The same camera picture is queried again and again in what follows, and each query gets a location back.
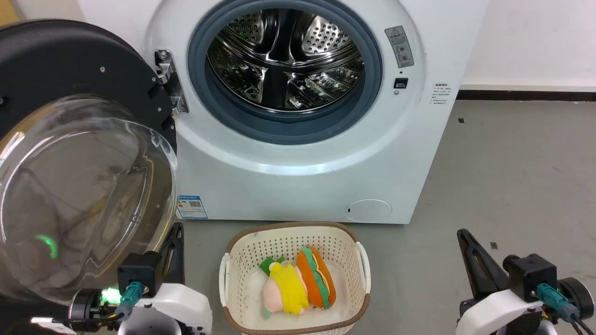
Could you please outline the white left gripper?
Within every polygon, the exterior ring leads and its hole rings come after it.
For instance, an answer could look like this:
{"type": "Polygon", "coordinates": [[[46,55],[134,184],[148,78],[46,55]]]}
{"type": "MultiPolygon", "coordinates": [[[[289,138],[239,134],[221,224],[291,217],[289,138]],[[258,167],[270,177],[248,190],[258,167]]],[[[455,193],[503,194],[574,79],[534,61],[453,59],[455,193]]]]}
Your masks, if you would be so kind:
{"type": "Polygon", "coordinates": [[[210,335],[213,313],[205,295],[185,286],[184,228],[175,222],[162,243],[162,277],[164,284],[155,296],[142,298],[127,320],[121,323],[120,335],[210,335]]]}

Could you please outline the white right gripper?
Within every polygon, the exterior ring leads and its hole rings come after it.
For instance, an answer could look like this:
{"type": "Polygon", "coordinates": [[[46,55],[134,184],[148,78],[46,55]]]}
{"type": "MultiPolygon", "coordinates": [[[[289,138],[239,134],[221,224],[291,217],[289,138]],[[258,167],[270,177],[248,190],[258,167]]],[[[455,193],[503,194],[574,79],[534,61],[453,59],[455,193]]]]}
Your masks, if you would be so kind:
{"type": "Polygon", "coordinates": [[[516,318],[541,310],[542,302],[525,302],[508,289],[507,273],[492,259],[468,229],[459,229],[460,246],[471,292],[480,300],[463,313],[456,325],[456,335],[504,334],[504,328],[516,318]]]}

